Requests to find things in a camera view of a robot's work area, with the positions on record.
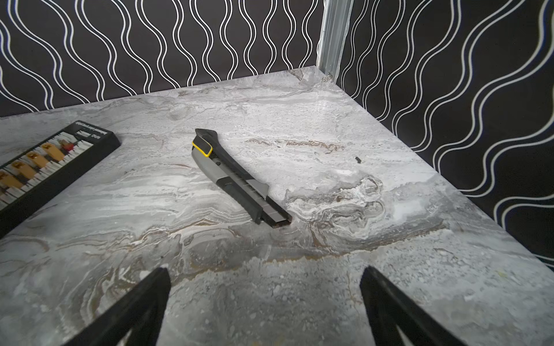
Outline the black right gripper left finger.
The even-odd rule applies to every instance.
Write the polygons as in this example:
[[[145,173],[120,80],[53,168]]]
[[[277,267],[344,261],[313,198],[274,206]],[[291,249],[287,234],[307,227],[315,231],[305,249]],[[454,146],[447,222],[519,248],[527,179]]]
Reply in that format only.
[[[150,272],[67,345],[156,345],[171,289],[166,268]]]

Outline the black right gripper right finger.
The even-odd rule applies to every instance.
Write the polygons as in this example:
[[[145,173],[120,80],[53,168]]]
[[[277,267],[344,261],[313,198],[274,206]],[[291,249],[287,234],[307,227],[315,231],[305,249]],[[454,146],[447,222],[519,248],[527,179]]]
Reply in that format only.
[[[378,269],[364,269],[360,282],[366,315],[376,345],[463,345]]]

